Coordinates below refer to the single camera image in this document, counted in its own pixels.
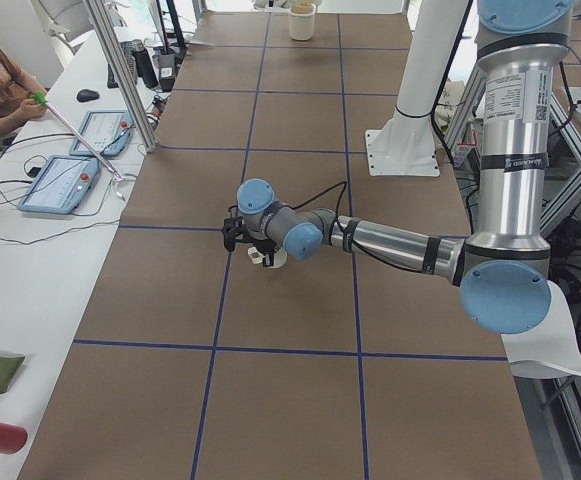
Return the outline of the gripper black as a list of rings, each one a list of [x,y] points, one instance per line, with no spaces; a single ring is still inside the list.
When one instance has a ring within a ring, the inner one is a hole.
[[[279,249],[276,242],[269,238],[264,239],[257,239],[252,236],[249,237],[248,242],[254,246],[257,251],[259,252],[250,252],[249,256],[253,263],[261,263],[262,257],[261,254],[264,255],[263,257],[263,266],[264,267],[273,267],[275,252]]]

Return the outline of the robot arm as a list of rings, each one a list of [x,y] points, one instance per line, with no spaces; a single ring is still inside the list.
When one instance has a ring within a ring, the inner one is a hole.
[[[421,5],[393,116],[365,134],[373,176],[434,176],[434,112],[469,12],[476,11],[476,67],[485,76],[479,146],[480,207],[464,240],[347,217],[338,210],[292,207],[271,185],[249,179],[222,227],[224,246],[252,246],[277,267],[321,246],[363,253],[393,268],[447,279],[478,325],[518,334],[548,315],[550,247],[540,217],[553,71],[570,46],[569,1],[425,1]]]

